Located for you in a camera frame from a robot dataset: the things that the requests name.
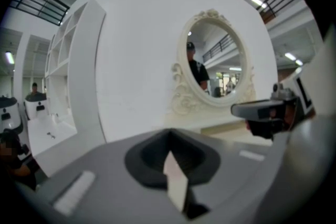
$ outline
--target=black cap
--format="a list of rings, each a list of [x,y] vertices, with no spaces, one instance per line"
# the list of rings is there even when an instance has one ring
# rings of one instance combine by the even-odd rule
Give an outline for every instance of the black cap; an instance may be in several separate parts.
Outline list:
[[[192,42],[187,42],[187,50],[195,50],[195,45]]]

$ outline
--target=white mirror frame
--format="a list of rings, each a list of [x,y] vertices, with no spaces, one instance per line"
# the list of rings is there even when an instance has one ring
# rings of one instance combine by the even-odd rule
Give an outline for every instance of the white mirror frame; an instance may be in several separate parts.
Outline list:
[[[237,87],[228,96],[215,98],[208,95],[198,85],[189,67],[186,52],[187,37],[192,27],[199,22],[210,23],[222,28],[232,37],[237,45],[241,61],[241,75]],[[252,69],[253,67],[251,66],[248,48],[229,21],[214,9],[200,12],[185,24],[180,35],[177,48],[177,63],[172,67],[173,77],[177,82],[172,100],[172,109],[178,114],[188,114],[190,110],[202,107],[202,104],[207,104],[215,108],[223,108],[237,103],[241,99],[246,99],[243,98],[243,96],[246,95],[246,91],[252,83]]]

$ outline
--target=white vanity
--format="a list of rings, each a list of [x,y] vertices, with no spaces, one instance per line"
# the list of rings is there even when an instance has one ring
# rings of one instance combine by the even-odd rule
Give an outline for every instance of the white vanity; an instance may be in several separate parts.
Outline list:
[[[50,114],[28,121],[32,155],[47,176],[105,143],[97,98],[89,94],[95,92],[104,16],[105,10],[89,0],[65,18],[50,42],[45,70]]]

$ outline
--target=white countertop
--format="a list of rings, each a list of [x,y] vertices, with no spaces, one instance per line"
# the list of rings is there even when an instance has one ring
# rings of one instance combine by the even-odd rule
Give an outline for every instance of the white countertop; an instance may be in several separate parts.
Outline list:
[[[33,156],[44,152],[75,134],[77,134],[76,128],[65,121],[55,122],[51,115],[28,121],[28,137]]]

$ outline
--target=black opening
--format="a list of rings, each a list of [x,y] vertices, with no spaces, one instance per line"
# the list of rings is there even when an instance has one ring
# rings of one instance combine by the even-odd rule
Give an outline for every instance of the black opening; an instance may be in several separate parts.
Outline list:
[[[11,117],[10,117],[10,114],[9,113],[5,113],[5,114],[2,114],[1,115],[1,119],[3,120],[3,121],[5,121],[5,120],[9,120]]]
[[[44,105],[38,105],[36,111],[44,110]]]
[[[140,184],[167,189],[163,165],[169,151],[187,176],[189,186],[208,182],[221,162],[219,154],[211,147],[171,129],[128,150],[125,156],[126,168]]]

